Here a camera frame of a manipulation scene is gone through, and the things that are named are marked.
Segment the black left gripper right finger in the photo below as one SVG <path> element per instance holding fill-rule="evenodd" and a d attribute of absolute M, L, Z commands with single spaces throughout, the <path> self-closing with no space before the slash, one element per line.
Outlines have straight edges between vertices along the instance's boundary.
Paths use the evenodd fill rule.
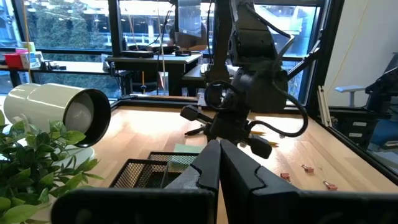
<path fill-rule="evenodd" d="M 229 224 L 288 224 L 298 188 L 221 140 L 220 181 Z"/>

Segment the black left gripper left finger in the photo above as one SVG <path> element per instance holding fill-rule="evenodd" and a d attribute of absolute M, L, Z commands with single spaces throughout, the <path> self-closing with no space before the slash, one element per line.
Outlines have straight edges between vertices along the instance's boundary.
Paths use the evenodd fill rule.
<path fill-rule="evenodd" d="M 216 224 L 218 192 L 220 181 L 221 146 L 218 140 L 211 140 L 195 160 L 165 189 L 204 190 L 210 194 L 206 206 L 207 224 Z"/>

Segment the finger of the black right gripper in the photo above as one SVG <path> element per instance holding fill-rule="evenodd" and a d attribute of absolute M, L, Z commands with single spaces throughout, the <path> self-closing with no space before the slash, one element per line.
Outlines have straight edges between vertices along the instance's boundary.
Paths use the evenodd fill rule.
<path fill-rule="evenodd" d="M 251 135 L 249 137 L 249 145 L 252 153 L 263 159 L 268 159 L 272 152 L 272 146 L 269 144 L 268 140 L 258 135 Z"/>
<path fill-rule="evenodd" d="M 184 106 L 180 112 L 180 116 L 189 121 L 199 121 L 203 124 L 213 122 L 211 117 L 203 114 L 201 110 L 192 105 Z"/>

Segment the black pen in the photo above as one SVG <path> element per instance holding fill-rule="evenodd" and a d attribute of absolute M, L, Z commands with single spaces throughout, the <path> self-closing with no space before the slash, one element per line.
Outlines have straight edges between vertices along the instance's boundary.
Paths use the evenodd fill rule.
<path fill-rule="evenodd" d="M 185 136 L 193 136 L 193 135 L 199 134 L 200 132 L 202 132 L 204 130 L 205 130 L 205 127 L 201 126 L 200 128 L 187 131 L 184 135 Z"/>

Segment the black mesh desk organizer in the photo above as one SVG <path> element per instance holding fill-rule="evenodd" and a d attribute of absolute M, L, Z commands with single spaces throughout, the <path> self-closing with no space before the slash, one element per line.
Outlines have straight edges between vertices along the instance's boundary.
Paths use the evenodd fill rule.
<path fill-rule="evenodd" d="M 170 170 L 173 152 L 151 152 L 147 159 L 128 159 L 110 184 L 111 188 L 164 188 L 183 172 Z"/>

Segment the green sticky note pad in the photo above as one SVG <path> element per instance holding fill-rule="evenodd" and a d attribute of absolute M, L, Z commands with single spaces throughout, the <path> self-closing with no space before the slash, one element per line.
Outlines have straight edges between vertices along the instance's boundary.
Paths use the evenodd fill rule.
<path fill-rule="evenodd" d="M 201 153 L 204 147 L 204 145 L 176 144 L 174 154 L 169 157 L 170 170 L 183 172 L 195 160 L 196 156 L 193 154 Z"/>

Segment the black computer monitor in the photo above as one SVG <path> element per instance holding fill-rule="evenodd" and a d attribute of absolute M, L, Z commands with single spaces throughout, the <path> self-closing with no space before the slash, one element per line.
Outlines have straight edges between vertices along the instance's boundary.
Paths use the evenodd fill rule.
<path fill-rule="evenodd" d="M 177 0 L 175 31 L 201 37 L 201 0 Z"/>

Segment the black drawer cabinet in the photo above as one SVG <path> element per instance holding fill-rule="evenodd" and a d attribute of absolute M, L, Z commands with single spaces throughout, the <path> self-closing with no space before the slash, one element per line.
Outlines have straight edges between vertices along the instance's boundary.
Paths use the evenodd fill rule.
<path fill-rule="evenodd" d="M 366 149 L 377 123 L 391 114 L 369 111 L 363 107 L 331 106 L 333 127 L 359 147 Z"/>

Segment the long window-side desk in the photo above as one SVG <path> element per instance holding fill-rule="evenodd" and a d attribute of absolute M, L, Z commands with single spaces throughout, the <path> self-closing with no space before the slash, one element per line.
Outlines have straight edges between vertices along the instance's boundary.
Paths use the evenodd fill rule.
<path fill-rule="evenodd" d="M 9 72 L 9 76 L 13 87 L 22 84 L 22 80 L 19 77 L 19 72 L 28 73 L 29 81 L 38 84 L 42 84 L 42 80 L 39 77 L 39 73 L 110 76 L 109 72 L 105 72 L 103 70 L 103 64 L 101 62 L 49 61 L 46 64 L 50 65 L 51 69 L 42 70 L 39 67 L 39 68 L 26 70 L 26 69 L 9 68 L 5 65 L 0 65 L 0 71 Z"/>

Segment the blue chair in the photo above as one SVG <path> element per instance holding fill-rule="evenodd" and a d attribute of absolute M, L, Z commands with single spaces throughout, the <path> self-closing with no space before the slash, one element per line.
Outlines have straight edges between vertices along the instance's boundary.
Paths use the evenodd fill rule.
<path fill-rule="evenodd" d="M 398 149 L 398 121 L 380 119 L 374 128 L 368 149 L 371 151 Z"/>

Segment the white cylindrical desk lamp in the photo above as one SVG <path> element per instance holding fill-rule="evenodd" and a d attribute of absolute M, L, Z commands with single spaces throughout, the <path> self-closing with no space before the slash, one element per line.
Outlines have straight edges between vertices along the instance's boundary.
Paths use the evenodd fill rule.
<path fill-rule="evenodd" d="M 2 111 L 12 124 L 26 121 L 46 133 L 50 122 L 59 121 L 67 131 L 79 131 L 86 138 L 67 146 L 76 163 L 95 158 L 92 148 L 106 133 L 111 119 L 107 96 L 97 89 L 84 89 L 54 83 L 26 83 L 13 88 Z"/>

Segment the green potted plant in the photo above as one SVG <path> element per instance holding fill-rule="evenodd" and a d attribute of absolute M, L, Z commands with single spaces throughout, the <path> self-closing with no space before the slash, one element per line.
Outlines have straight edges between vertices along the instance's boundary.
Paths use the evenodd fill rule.
<path fill-rule="evenodd" d="M 0 126 L 0 224 L 44 224 L 34 215 L 74 189 L 98 179 L 98 159 L 78 161 L 76 144 L 87 136 L 50 121 L 43 131 L 21 119 L 4 133 Z"/>

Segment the blue and white box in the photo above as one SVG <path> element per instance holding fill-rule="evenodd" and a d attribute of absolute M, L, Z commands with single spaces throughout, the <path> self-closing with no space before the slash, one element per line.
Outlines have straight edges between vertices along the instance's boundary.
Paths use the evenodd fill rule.
<path fill-rule="evenodd" d="M 22 62 L 23 69 L 39 68 L 42 61 L 44 60 L 41 51 L 36 52 L 24 52 L 19 54 Z"/>

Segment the red storage box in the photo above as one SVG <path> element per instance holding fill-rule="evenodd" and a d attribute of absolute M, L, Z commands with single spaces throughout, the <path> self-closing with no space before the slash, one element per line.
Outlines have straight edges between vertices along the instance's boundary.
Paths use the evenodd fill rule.
<path fill-rule="evenodd" d="M 9 54 L 4 54 L 4 57 L 8 68 L 14 68 L 14 69 L 24 68 L 20 54 L 9 53 Z"/>

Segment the black window frame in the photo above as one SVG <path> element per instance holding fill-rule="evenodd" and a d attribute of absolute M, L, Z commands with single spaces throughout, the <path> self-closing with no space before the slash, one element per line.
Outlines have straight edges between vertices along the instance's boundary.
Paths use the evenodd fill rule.
<path fill-rule="evenodd" d="M 292 70 L 314 46 L 320 30 L 322 0 L 253 0 L 255 11 L 278 28 L 272 31 L 275 49 L 281 51 L 293 42 L 282 57 L 281 67 Z M 168 46 L 169 32 L 175 25 L 177 0 L 0 0 L 0 65 L 6 65 L 4 54 L 15 53 L 21 42 L 34 42 L 44 60 L 40 68 L 51 69 L 49 61 L 101 62 L 110 76 L 39 73 L 42 84 L 92 88 L 102 91 L 110 100 L 124 96 L 169 95 L 168 73 L 116 70 L 107 57 L 152 58 L 166 55 L 188 57 L 202 54 L 197 65 L 208 64 L 215 49 L 215 0 L 201 0 L 201 23 L 207 30 L 205 50 L 182 50 Z M 22 84 L 29 74 L 19 72 Z M 13 88 L 9 72 L 0 71 L 0 94 Z M 182 87 L 181 96 L 190 100 L 204 88 Z"/>

